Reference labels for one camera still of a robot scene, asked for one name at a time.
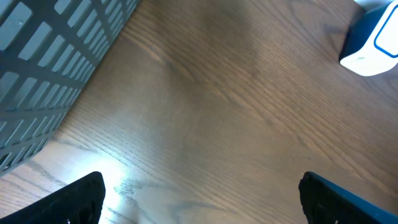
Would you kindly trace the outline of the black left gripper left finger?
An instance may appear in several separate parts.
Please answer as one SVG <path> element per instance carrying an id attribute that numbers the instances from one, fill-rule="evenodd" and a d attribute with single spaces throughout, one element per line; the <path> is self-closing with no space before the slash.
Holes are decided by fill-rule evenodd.
<path id="1" fill-rule="evenodd" d="M 1 218 L 1 224 L 97 224 L 106 194 L 103 176 L 92 172 L 39 201 Z"/>

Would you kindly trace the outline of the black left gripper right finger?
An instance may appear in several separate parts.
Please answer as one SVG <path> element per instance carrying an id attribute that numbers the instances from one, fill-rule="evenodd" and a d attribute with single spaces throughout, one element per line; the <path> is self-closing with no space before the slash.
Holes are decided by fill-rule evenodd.
<path id="1" fill-rule="evenodd" d="M 304 173 L 298 185 L 300 203 L 309 224 L 397 223 L 383 210 L 314 172 Z"/>

